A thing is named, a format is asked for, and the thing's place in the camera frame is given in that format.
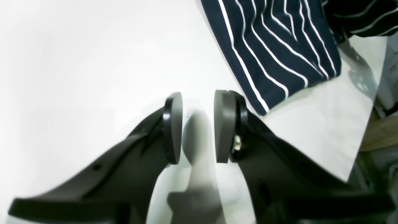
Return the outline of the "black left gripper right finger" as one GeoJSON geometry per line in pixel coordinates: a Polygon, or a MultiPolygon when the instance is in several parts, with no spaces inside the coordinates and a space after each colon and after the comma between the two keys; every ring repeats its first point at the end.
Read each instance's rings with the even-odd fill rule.
{"type": "Polygon", "coordinates": [[[353,187],[276,136],[235,91],[216,90],[215,153],[237,163],[258,224],[382,224],[394,212],[387,193],[353,187]]]}

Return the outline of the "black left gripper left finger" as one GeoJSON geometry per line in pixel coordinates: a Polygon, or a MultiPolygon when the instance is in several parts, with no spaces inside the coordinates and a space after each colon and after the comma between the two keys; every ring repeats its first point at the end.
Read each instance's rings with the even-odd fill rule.
{"type": "Polygon", "coordinates": [[[161,172],[179,163],[183,102],[175,92],[121,142],[58,187],[13,200],[8,214],[35,224],[144,224],[161,172]]]}

